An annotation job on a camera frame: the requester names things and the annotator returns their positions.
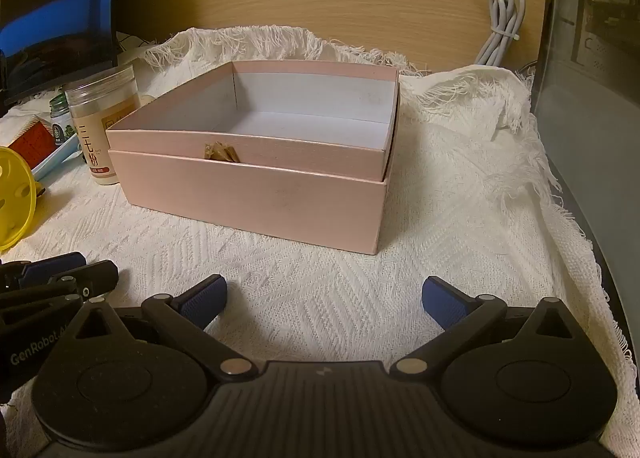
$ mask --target open box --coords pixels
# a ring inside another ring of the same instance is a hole
[[[129,114],[107,136],[132,204],[373,254],[397,104],[392,67],[237,61]],[[214,142],[241,163],[206,160]]]

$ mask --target white blanket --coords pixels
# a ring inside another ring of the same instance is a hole
[[[402,56],[276,27],[190,29],[152,47],[134,67],[140,92],[159,96],[225,61],[255,58],[411,70]],[[429,275],[510,305],[533,306],[556,295],[618,384],[603,444],[619,457],[640,456],[636,370],[607,306],[590,243],[552,201],[554,178],[526,87],[507,70],[469,66],[402,76],[401,89],[392,184],[375,257],[131,206],[119,185],[95,184],[76,157],[44,180],[47,193],[30,234],[2,259],[69,251],[81,251],[89,261],[110,258],[120,269],[109,297],[114,306],[138,305],[156,292],[177,294],[220,273],[230,297],[208,331],[256,361],[380,359],[388,366],[440,332],[420,304]],[[20,110],[46,110],[42,101]],[[46,442],[29,391],[22,388],[14,407],[3,409],[16,457],[30,456]]]

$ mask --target yellow plastic object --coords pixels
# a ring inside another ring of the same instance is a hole
[[[27,232],[40,189],[26,161],[12,149],[0,146],[0,251]]]

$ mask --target silver screw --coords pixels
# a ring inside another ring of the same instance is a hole
[[[427,363],[422,359],[408,358],[398,361],[396,368],[404,374],[415,375],[425,371],[427,369]]]
[[[220,369],[227,375],[241,375],[251,369],[247,359],[227,359],[220,364]]]

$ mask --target jar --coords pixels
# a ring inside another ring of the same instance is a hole
[[[76,133],[74,121],[69,112],[69,105],[66,103],[66,96],[63,93],[56,95],[49,101],[49,107],[51,108],[53,139],[56,142],[56,146],[62,146]]]
[[[133,67],[110,68],[71,83],[65,94],[92,177],[103,185],[117,183],[106,129],[140,107]]]

